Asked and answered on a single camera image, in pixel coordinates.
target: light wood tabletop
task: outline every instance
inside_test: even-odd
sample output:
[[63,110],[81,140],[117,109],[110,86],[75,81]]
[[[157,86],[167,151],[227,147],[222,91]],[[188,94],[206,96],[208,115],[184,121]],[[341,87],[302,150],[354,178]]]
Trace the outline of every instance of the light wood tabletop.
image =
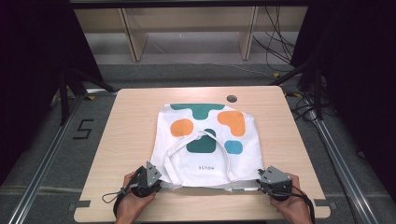
[[[227,96],[237,97],[235,103]],[[166,104],[224,104],[252,115],[260,136],[263,166],[275,166],[300,177],[302,190],[313,201],[318,218],[330,215],[303,140],[279,87],[200,87],[126,89],[118,92],[78,207],[77,222],[112,222],[113,203],[102,196],[122,187],[126,174],[149,161],[155,142],[157,118]],[[221,189],[160,190],[138,222],[269,220],[283,218],[260,191]]]

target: orange blob print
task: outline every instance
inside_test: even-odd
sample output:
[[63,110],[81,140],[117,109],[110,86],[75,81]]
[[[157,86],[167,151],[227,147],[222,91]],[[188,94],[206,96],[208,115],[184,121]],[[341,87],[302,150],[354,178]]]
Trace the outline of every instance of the orange blob print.
[[193,124],[189,119],[179,119],[172,123],[171,134],[174,137],[189,135],[192,133]]
[[224,111],[218,114],[220,124],[227,125],[231,129],[233,136],[245,134],[245,118],[239,111]]

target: black curtain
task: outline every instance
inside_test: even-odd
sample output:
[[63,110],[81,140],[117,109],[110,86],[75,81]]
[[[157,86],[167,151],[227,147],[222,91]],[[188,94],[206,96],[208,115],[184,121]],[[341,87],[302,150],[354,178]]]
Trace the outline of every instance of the black curtain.
[[0,3],[0,183],[6,179],[49,110],[59,75],[68,82],[80,78],[78,68],[102,80],[88,42],[67,0],[9,0]]
[[[396,172],[396,2],[349,2],[337,32],[326,43],[319,67],[339,115],[396,202],[392,178]],[[331,13],[323,7],[315,10],[308,10],[305,17],[294,65],[312,52]]]

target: aluminum rail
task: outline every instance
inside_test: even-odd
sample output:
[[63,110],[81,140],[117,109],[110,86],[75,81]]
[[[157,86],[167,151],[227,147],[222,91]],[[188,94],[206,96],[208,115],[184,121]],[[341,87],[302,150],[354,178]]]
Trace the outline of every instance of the aluminum rail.
[[[314,111],[311,111],[310,113],[312,119],[317,117]],[[355,177],[353,177],[353,174],[350,172],[347,163],[345,162],[343,156],[338,150],[337,145],[332,140],[332,136],[330,135],[324,121],[316,119],[314,120],[314,124],[318,127],[320,133],[323,136],[323,139],[329,150],[331,160],[334,163],[334,168],[336,169],[337,174],[340,175],[340,179],[344,183],[346,191],[350,195],[350,198],[355,204],[356,209],[361,215],[362,221],[366,224],[379,223],[369,202],[366,200],[366,197],[364,196],[361,188],[356,182]]]
[[11,218],[8,221],[9,224],[23,223],[23,221],[25,220],[33,204],[33,201],[35,200],[35,196],[37,195],[40,186],[43,183],[53,163],[53,160],[59,151],[62,141],[64,140],[64,134],[68,130],[70,121],[78,110],[78,107],[80,106],[83,99],[84,96],[76,96],[74,103],[70,108],[69,118],[66,120],[64,125],[59,128],[58,132],[55,135],[55,138],[52,140],[52,143],[50,144],[49,149],[44,156],[44,159],[42,160],[37,171],[35,172],[33,179],[31,180],[29,186],[26,188],[26,191],[23,193],[20,201],[15,207]]

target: human arm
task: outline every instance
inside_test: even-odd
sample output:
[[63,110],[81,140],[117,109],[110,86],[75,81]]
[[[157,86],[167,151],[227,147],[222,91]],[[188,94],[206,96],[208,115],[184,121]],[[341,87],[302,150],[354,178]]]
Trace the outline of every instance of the human arm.
[[[134,172],[124,177],[123,186],[126,186],[131,178],[134,176]],[[128,193],[121,200],[117,209],[116,224],[130,224],[134,223],[135,220],[143,212],[144,208],[151,203],[155,198],[156,192],[151,193],[149,196],[139,198],[132,193]]]
[[[291,184],[295,187],[291,188],[291,193],[301,195],[302,193],[297,190],[300,189],[299,177],[297,175],[288,175],[291,177]],[[271,198],[270,204],[292,224],[312,224],[308,207],[302,198],[290,196],[284,202],[279,202]]]

